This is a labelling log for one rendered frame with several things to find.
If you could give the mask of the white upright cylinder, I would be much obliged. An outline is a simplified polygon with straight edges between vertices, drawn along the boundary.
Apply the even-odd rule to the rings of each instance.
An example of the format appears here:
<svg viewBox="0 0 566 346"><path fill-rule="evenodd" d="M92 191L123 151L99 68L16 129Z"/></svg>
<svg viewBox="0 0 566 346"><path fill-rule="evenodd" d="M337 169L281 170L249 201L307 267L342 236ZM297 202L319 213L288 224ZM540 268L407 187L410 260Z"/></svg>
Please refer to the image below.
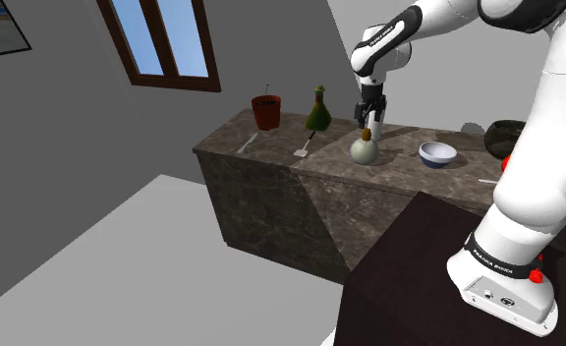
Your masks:
<svg viewBox="0 0 566 346"><path fill-rule="evenodd" d="M370 128L371 139L378 142L383 127L383 112L376 110L370 111L367 119L367 127Z"/></svg>

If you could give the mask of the round grey corked vase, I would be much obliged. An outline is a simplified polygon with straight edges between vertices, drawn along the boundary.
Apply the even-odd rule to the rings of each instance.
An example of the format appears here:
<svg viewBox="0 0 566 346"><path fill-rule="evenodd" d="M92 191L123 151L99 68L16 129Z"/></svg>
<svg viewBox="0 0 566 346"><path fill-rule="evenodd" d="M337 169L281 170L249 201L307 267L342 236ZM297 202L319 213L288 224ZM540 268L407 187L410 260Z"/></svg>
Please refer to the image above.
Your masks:
<svg viewBox="0 0 566 346"><path fill-rule="evenodd" d="M355 140L350 146L350 156L355 163L360 165L370 165L374 163L379 155L377 143L371 138L370 128L364 128L359 139Z"/></svg>

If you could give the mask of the green corked flask bottle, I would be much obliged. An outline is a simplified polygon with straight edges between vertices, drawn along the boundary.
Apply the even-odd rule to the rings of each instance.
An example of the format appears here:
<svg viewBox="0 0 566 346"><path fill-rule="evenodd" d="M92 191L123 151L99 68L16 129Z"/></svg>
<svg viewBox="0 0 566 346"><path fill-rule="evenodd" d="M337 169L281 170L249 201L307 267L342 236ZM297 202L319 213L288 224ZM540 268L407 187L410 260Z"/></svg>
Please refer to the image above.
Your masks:
<svg viewBox="0 0 566 346"><path fill-rule="evenodd" d="M324 86L317 86L314 90L314 106L305 122L305 127L309 130L326 131L332 121L332 117L324 104L324 92Z"/></svg>

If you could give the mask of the white and blue bowl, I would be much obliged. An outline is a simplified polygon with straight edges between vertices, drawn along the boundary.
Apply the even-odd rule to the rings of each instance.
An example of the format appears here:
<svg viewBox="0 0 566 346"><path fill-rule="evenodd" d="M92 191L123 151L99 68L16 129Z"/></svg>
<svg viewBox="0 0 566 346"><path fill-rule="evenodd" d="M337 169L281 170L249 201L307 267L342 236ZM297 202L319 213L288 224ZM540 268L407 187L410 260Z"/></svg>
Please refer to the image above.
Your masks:
<svg viewBox="0 0 566 346"><path fill-rule="evenodd" d="M451 163L458 151L449 144L425 142L419 146L418 153L422 163L428 168L443 168Z"/></svg>

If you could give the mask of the red-brown flower pot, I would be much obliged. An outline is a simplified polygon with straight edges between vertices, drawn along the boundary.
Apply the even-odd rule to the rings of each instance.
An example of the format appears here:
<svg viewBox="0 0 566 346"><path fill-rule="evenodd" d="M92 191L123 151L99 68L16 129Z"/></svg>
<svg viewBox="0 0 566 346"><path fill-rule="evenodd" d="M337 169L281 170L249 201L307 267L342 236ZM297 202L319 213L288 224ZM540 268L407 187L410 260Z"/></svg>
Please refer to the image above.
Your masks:
<svg viewBox="0 0 566 346"><path fill-rule="evenodd" d="M279 127L281 114L281 98L268 93L269 85L265 86L264 94L252 99L252 109L257 127L269 131Z"/></svg>

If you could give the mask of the silver knife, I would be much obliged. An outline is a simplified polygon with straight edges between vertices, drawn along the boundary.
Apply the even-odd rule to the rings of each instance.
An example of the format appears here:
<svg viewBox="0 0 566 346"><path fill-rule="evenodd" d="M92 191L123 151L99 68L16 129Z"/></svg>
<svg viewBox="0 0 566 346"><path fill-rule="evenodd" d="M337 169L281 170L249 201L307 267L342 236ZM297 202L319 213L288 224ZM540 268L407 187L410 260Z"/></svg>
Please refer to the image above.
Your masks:
<svg viewBox="0 0 566 346"><path fill-rule="evenodd" d="M237 153L238 154L243 153L246 150L247 146L249 144L251 144L256 139L257 135L258 135L258 132L253 133L251 135L251 137L237 150Z"/></svg>

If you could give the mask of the dark round bowl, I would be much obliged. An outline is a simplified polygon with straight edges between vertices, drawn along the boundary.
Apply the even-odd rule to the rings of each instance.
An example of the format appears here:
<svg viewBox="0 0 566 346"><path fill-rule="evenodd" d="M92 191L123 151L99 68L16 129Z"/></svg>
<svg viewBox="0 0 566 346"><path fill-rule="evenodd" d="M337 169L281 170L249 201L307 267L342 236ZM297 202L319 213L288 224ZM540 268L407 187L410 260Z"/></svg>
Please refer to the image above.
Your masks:
<svg viewBox="0 0 566 346"><path fill-rule="evenodd" d="M488 153L504 159L510 155L521 136L526 123L519 120L498 120L492 123L483 136L483 143Z"/></svg>

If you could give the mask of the brown marble counter cabinet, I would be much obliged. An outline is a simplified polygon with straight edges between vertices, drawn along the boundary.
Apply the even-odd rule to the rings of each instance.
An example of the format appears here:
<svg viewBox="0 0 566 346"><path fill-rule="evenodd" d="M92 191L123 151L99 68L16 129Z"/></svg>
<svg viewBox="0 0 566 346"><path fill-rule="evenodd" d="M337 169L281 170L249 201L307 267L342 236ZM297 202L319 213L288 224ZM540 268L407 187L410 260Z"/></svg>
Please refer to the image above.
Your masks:
<svg viewBox="0 0 566 346"><path fill-rule="evenodd" d="M237 150L258 132L256 139ZM500 163L480 135L400 125L385 127L377 160L355 163L356 123L334 120L305 157L294 155L311 135L302 115L285 113L260 131L245 109L195 147L225 243L234 249L341 283L403 211L424 192L477 215L492 202ZM453 146L443 168L426 167L425 142Z"/></svg>

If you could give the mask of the dark maroon robot stand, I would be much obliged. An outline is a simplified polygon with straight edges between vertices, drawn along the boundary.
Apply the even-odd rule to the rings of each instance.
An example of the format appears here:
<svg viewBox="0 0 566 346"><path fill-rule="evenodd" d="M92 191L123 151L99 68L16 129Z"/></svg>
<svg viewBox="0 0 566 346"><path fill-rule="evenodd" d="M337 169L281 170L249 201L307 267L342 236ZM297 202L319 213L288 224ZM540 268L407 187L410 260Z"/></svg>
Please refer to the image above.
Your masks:
<svg viewBox="0 0 566 346"><path fill-rule="evenodd" d="M418 193L346 279L333 346L566 346L566 253L547 247L543 272L559 308L537 337L465 303L446 262L481 219Z"/></svg>

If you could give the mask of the brown-framed window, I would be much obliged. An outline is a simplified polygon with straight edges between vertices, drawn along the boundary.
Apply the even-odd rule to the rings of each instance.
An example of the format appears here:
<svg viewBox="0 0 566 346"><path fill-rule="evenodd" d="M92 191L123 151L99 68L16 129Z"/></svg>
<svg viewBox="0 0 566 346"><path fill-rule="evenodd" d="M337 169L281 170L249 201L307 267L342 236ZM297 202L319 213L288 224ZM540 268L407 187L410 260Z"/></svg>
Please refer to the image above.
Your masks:
<svg viewBox="0 0 566 346"><path fill-rule="evenodd" d="M95 0L133 86L219 92L203 0Z"/></svg>

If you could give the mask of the black-handled silver spatula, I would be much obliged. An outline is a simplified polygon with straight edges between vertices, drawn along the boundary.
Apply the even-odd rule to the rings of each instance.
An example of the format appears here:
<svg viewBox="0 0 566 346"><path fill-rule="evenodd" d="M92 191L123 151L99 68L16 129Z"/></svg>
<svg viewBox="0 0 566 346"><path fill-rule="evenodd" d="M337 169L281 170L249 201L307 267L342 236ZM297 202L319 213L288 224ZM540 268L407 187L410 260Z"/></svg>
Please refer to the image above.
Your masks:
<svg viewBox="0 0 566 346"><path fill-rule="evenodd" d="M295 156L305 157L308 154L307 147L308 147L309 143L311 142L311 139L313 138L314 135L315 135L315 131L313 131L311 133L311 135L309 136L309 138L307 139L307 141L305 142L305 144L302 148L299 148L299 149L294 151Z"/></svg>

